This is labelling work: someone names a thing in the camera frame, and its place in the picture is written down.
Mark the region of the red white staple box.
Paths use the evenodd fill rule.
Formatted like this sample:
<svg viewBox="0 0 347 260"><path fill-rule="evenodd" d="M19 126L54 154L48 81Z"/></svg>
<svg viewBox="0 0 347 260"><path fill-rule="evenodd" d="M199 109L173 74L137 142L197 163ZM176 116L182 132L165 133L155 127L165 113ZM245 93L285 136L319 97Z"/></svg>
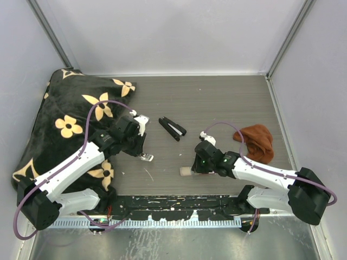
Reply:
<svg viewBox="0 0 347 260"><path fill-rule="evenodd" d="M201 175L200 173L194 172L191 167L181 167L179 169L179 173L181 177L188 177L188 176L197 176Z"/></svg>

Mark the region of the black stapler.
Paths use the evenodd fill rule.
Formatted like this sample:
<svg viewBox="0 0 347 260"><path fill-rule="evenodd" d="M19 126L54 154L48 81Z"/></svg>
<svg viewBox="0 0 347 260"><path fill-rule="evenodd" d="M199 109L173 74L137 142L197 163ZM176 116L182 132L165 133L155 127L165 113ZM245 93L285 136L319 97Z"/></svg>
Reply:
<svg viewBox="0 0 347 260"><path fill-rule="evenodd" d="M182 136L185 136L187 130L180 126L179 124L174 123L172 120L167 117L161 117L158 119L159 124L176 140L180 141Z"/></svg>

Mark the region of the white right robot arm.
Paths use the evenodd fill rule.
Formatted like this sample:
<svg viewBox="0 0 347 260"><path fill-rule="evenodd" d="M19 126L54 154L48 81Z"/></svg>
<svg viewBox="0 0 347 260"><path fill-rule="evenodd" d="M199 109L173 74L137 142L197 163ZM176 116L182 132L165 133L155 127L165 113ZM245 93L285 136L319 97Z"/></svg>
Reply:
<svg viewBox="0 0 347 260"><path fill-rule="evenodd" d="M251 213L254 209L270 208L292 213L310 225L320 223L332 194L312 170L304 167L299 171L275 168L236 152L223 153L215 145L215 138L200 133L191 170L255 183L239 194L237 205L240 211Z"/></svg>

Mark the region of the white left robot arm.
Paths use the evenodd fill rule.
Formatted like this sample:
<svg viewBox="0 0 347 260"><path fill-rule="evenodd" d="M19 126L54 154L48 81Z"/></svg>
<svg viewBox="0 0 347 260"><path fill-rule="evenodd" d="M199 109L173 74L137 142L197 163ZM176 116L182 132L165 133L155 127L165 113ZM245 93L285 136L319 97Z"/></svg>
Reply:
<svg viewBox="0 0 347 260"><path fill-rule="evenodd" d="M70 213L92 210L97 215L104 214L108 200L101 188L71 193L65 190L91 168L120 152L151 161L153 156L143 153L148 122L144 115L122 116L110 129L94 132L80 149L50 171L33 180L21 179L17 189L20 211L38 231Z"/></svg>

